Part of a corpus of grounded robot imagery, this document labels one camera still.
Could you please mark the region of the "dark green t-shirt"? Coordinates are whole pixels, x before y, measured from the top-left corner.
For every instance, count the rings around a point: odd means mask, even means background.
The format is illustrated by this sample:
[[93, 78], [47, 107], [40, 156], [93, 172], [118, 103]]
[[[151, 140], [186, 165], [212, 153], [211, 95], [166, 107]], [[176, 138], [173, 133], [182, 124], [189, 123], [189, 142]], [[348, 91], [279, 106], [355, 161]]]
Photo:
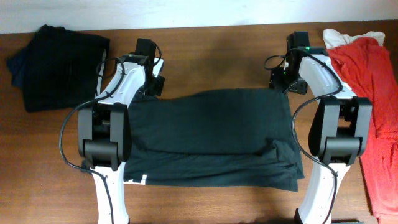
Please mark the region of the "dark green t-shirt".
[[174, 99], [136, 94], [124, 181], [260, 186], [297, 191], [304, 177], [287, 96], [271, 89], [211, 90]]

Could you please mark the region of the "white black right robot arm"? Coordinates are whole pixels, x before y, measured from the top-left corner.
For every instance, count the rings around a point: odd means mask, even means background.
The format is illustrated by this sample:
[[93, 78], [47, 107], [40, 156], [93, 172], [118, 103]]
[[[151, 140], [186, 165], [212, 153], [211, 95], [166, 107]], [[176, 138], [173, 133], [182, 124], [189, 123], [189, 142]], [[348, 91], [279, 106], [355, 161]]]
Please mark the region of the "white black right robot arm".
[[331, 212], [341, 182], [357, 157], [365, 152], [373, 106], [358, 97], [334, 71], [326, 52], [311, 54], [293, 48], [281, 55], [281, 63], [271, 68], [271, 88], [314, 97], [301, 109], [316, 102], [318, 108], [308, 134], [313, 161], [307, 193], [296, 209], [295, 223], [331, 223]]

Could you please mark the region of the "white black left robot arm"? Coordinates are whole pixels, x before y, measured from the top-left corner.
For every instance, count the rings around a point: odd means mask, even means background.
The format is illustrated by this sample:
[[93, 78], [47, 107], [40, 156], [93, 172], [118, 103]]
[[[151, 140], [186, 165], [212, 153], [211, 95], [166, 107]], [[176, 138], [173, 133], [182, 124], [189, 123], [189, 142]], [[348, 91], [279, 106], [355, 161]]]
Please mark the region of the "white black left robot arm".
[[129, 223], [124, 199], [124, 168], [131, 153], [128, 106], [134, 95], [160, 72], [164, 60], [149, 68], [143, 60], [125, 58], [115, 66], [106, 88], [97, 88], [95, 103], [78, 111], [78, 151], [92, 173], [99, 223]]

